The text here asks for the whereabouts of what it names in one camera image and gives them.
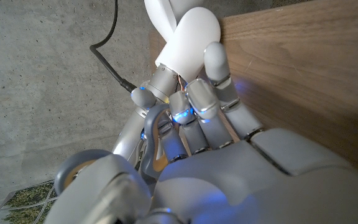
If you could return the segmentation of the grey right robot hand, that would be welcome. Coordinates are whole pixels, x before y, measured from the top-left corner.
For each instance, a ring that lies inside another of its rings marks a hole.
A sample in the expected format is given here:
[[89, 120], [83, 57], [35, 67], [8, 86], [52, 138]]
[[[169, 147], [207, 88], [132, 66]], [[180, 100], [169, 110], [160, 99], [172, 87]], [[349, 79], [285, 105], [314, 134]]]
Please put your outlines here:
[[146, 114], [147, 111], [143, 108], [138, 106], [135, 108], [112, 149], [113, 154], [122, 156], [133, 166], [139, 160], [141, 133], [144, 129]]

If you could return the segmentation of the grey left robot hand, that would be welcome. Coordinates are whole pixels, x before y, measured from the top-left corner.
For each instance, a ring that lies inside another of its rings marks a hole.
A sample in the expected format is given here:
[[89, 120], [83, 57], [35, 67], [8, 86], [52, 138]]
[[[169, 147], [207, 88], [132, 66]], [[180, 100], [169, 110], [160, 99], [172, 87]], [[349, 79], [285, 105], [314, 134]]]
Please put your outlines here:
[[325, 147], [286, 129], [259, 131], [246, 111], [231, 119], [240, 141], [169, 163], [154, 152], [159, 105], [146, 117], [144, 163], [104, 156], [61, 192], [46, 223], [358, 223], [358, 171]]

